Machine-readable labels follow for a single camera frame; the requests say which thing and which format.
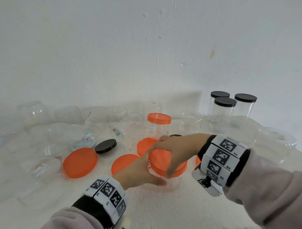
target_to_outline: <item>left hand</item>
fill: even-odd
[[[124,190],[141,186],[146,183],[157,186],[166,186],[167,181],[165,179],[154,176],[148,171],[148,161],[149,153],[145,153],[128,167],[113,175],[112,178],[117,180]]]

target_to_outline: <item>gray sleeve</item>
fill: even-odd
[[[302,228],[302,172],[284,170],[253,149],[241,174],[224,192],[260,226]]]
[[[103,226],[88,213],[71,207],[53,214],[41,229],[103,229]]]

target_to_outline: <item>jar with orange lid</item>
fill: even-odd
[[[168,128],[172,118],[161,113],[150,113],[147,116],[147,135],[153,139],[159,139],[163,135],[168,135]]]
[[[166,150],[154,150],[150,153],[150,167],[149,172],[155,176],[161,177],[167,180],[167,186],[150,186],[148,188],[156,189],[160,192],[171,192],[182,186],[182,175],[187,169],[188,162],[182,163],[176,169],[172,178],[166,178],[166,171],[171,161],[172,154]]]

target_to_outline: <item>right hand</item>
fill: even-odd
[[[171,162],[166,172],[166,178],[170,179],[181,163],[198,154],[210,136],[210,134],[191,134],[181,137],[163,135],[146,153],[155,149],[167,150],[172,153]]]

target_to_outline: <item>wall stain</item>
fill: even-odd
[[[215,55],[215,50],[212,50],[211,55],[210,55],[210,59],[212,59]]]

